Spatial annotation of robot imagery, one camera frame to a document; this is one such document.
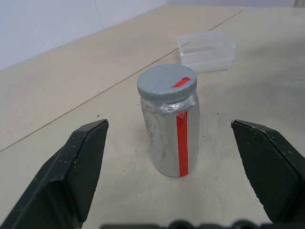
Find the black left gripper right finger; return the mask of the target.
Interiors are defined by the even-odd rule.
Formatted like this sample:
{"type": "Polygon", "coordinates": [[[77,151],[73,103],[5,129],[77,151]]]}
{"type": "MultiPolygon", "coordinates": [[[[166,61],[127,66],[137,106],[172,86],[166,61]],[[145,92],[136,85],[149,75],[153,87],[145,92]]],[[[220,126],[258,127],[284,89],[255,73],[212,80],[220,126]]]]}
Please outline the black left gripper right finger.
{"type": "Polygon", "coordinates": [[[266,229],[305,227],[305,158],[276,130],[243,120],[231,128],[245,174],[271,221],[266,229]]]}

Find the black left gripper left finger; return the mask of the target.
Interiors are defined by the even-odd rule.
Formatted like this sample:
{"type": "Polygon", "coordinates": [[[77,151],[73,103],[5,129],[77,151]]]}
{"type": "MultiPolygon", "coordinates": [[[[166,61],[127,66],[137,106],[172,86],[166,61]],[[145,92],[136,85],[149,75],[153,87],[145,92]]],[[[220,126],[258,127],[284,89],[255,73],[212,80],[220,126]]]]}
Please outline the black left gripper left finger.
{"type": "Polygon", "coordinates": [[[102,119],[72,132],[40,168],[2,229],[80,229],[100,177],[109,127],[102,119]]]}

